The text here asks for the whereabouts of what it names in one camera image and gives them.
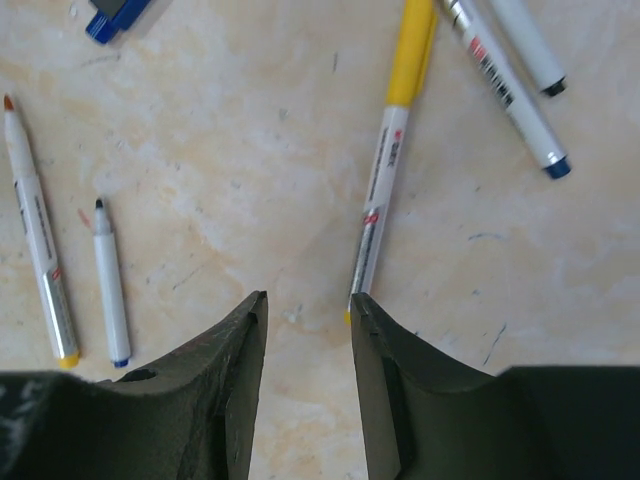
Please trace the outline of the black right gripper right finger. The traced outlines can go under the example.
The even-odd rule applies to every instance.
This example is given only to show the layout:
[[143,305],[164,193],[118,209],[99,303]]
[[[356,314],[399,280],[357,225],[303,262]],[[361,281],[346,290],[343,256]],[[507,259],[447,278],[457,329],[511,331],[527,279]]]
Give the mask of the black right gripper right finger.
[[402,327],[366,294],[351,332],[373,479],[635,479],[635,366],[517,366],[492,376]]

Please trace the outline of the yellow capped clear pen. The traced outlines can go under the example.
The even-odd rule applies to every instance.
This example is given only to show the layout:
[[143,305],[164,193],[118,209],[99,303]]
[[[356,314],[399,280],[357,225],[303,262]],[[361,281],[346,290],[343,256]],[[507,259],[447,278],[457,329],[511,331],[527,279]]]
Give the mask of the yellow capped clear pen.
[[408,0],[396,41],[385,108],[362,213],[349,296],[371,291],[412,104],[421,92],[437,27],[429,0]]

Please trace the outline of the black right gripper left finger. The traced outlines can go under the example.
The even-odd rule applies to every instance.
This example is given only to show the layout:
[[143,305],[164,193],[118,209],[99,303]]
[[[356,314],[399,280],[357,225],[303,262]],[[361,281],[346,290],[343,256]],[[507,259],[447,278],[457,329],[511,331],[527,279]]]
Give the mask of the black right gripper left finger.
[[1,376],[5,479],[244,479],[252,455],[268,300],[116,381]]

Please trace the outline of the blue eraser-cap white marker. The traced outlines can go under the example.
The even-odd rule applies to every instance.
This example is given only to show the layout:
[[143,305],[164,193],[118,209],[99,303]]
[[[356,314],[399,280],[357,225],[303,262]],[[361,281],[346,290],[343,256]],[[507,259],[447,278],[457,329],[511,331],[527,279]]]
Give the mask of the blue eraser-cap white marker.
[[95,201],[94,220],[93,241],[109,359],[115,368],[124,368],[132,352],[114,230],[101,198]]

